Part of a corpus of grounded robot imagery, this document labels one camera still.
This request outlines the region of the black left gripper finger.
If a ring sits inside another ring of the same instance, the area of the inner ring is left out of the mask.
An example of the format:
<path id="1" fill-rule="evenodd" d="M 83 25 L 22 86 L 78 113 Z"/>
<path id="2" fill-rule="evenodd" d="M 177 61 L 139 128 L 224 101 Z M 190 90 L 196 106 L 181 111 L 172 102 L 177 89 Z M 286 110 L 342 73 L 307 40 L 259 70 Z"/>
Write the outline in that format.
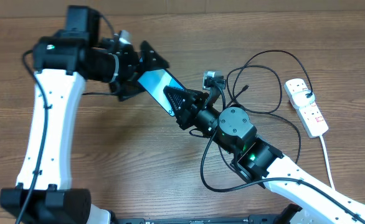
<path id="1" fill-rule="evenodd" d="M 147 41 L 142 41 L 140 52 L 142 72 L 169 68 L 168 61 L 162 58 Z"/>
<path id="2" fill-rule="evenodd" d="M 145 92 L 145 89 L 138 82 L 120 82 L 118 87 L 117 97 L 119 101 L 126 101 Z"/>

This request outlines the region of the blue Galaxy smartphone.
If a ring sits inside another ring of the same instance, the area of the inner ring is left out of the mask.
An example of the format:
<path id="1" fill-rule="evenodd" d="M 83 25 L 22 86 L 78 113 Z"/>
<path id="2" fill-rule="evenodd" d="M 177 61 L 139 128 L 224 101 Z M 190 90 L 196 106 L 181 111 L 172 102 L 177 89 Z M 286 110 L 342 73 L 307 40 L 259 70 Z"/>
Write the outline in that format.
<path id="1" fill-rule="evenodd" d="M 166 98 L 164 88 L 166 86 L 185 90 L 185 87 L 166 69 L 148 71 L 139 77 L 138 83 L 160 104 L 170 115 L 174 116 L 174 110 Z"/>

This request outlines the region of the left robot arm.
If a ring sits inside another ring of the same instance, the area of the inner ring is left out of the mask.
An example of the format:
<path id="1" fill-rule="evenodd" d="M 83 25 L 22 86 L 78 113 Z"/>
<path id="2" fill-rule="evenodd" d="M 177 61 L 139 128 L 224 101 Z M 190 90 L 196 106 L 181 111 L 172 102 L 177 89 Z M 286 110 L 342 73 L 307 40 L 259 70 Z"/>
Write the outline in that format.
<path id="1" fill-rule="evenodd" d="M 65 27 L 41 37 L 28 51 L 35 83 L 26 156 L 13 188 L 3 188 L 0 206 L 17 223 L 116 223 L 111 210 L 92 203 L 88 189 L 72 187 L 70 155 L 80 99 L 89 80 L 109 85 L 120 101 L 143 91 L 139 78 L 168 68 L 147 42 L 136 51 L 126 31 L 100 38 L 104 15 L 88 6 L 69 6 Z"/>

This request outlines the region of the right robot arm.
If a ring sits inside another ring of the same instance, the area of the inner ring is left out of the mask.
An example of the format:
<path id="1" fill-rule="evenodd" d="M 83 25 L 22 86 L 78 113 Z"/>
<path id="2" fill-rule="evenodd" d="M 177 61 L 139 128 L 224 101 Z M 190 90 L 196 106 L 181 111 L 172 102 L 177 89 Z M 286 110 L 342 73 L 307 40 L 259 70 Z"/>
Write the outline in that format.
<path id="1" fill-rule="evenodd" d="M 167 86 L 163 92 L 181 129 L 194 126 L 210 143 L 233 155 L 231 166 L 245 183 L 227 192 L 260 185 L 279 194 L 298 208 L 290 216 L 292 223 L 302 218 L 316 223 L 365 223 L 365 204 L 333 190 L 266 142 L 242 106 L 215 110 L 212 104 L 223 92 L 213 90 L 215 95 Z"/>

